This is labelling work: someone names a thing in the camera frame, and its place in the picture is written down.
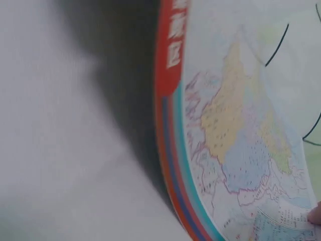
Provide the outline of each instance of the white surface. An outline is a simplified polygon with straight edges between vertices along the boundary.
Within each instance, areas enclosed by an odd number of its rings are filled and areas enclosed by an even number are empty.
[[[189,239],[150,147],[156,9],[107,2],[0,3],[1,240]]]
[[[315,6],[300,11],[269,27],[263,56],[271,56],[288,31],[271,63],[263,70],[275,103],[298,133],[304,137],[320,115],[321,23]]]

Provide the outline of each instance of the white table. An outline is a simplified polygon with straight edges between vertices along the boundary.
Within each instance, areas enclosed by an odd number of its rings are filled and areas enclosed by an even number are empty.
[[[156,8],[116,2],[0,3],[2,240],[189,240],[155,153]]]

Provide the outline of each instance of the black line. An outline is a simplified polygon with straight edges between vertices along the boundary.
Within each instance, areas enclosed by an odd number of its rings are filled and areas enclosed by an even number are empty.
[[[320,13],[319,13],[317,4],[315,4],[315,10],[316,10],[317,16],[319,17],[320,23],[321,23],[321,17],[320,17]],[[307,137],[313,132],[313,130],[316,128],[316,126],[317,126],[317,124],[319,123],[320,119],[321,119],[321,113],[320,113],[317,121],[314,123],[312,129],[302,138],[303,141],[305,141],[306,143],[312,144],[312,145],[314,145],[314,146],[321,146],[320,144],[317,144],[317,143],[314,143],[314,142],[310,142],[310,141],[305,140],[305,138],[307,138]]]
[[[306,142],[306,143],[309,143],[309,144],[311,144],[313,146],[321,147],[321,144],[318,144],[318,143],[315,143],[315,142],[311,142],[311,141],[308,141],[308,140],[303,140],[303,141]]]
[[[317,126],[318,122],[320,121],[320,119],[321,119],[321,113],[320,113],[320,115],[319,115],[319,118],[318,118],[317,121],[315,122],[314,126],[312,127],[312,129],[302,138],[303,140],[304,140],[305,138],[307,138],[307,137],[311,134],[311,132],[313,132],[314,128],[316,128],[316,126]]]
[[[319,9],[317,9],[317,4],[315,4],[315,9],[316,9],[317,16],[319,17],[319,20],[320,20],[320,22],[321,22],[321,17],[320,17]]]
[[[283,42],[283,40],[284,40],[284,37],[285,37],[285,35],[286,35],[286,32],[287,32],[288,28],[289,28],[289,24],[287,24],[286,29],[285,29],[285,31],[284,31],[284,34],[283,34],[283,36],[282,36],[282,38],[281,38],[281,41],[279,42],[279,45],[277,46],[276,50],[274,51],[272,57],[271,57],[271,58],[269,59],[269,61],[265,64],[265,67],[269,65],[269,63],[271,62],[271,60],[274,58],[274,56],[276,55],[277,51],[279,50],[279,48],[280,48],[280,46],[281,46],[281,44],[282,44],[282,42]]]

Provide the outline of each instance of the book page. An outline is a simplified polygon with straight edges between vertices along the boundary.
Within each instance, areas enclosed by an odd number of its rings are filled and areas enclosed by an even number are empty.
[[[198,217],[213,240],[321,240],[301,136],[275,108],[232,2],[189,7],[177,92]]]

